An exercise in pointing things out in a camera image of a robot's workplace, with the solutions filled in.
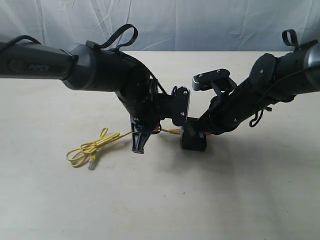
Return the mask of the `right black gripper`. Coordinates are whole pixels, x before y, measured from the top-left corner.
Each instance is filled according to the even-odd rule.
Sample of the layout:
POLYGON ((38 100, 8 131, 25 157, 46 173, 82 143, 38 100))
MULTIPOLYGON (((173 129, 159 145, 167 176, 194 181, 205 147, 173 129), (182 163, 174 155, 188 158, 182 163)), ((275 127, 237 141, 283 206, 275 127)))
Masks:
POLYGON ((221 135, 235 130, 241 122, 253 115, 253 98, 248 93, 233 92, 215 99, 208 110, 194 123, 194 130, 204 135, 221 135))

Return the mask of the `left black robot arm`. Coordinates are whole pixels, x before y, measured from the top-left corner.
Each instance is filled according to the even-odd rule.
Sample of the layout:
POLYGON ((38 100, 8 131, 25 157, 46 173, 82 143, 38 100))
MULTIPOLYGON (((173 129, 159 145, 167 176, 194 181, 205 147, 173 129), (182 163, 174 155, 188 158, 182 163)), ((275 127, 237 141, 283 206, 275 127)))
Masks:
POLYGON ((74 91, 114 92, 130 115, 134 153, 143 154, 160 125, 158 81, 142 62, 117 48, 101 50, 76 43, 60 49, 28 35, 1 35, 0 77, 60 80, 74 91))

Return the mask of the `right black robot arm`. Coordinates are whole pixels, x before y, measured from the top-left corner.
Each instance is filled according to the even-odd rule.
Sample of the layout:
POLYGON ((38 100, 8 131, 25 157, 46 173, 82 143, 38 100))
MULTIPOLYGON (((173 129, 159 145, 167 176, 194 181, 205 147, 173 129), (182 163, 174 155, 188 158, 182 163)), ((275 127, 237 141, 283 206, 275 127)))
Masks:
POLYGON ((220 135, 235 130, 247 119, 254 128, 265 111, 272 111, 271 105, 319 92, 320 44, 317 40, 306 42, 281 57, 265 53, 240 84, 230 78, 227 69, 220 68, 195 75, 192 87, 216 93, 208 110, 193 123, 194 131, 220 135))

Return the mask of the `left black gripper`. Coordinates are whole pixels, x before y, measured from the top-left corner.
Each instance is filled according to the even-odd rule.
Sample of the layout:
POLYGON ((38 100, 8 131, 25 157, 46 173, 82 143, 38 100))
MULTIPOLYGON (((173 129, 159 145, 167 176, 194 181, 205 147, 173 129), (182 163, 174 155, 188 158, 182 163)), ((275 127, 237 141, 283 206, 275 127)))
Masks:
POLYGON ((144 147, 152 134, 162 131, 160 122, 164 119, 162 102, 164 93, 126 92, 124 107, 130 115, 132 148, 136 154, 143 154, 144 147))

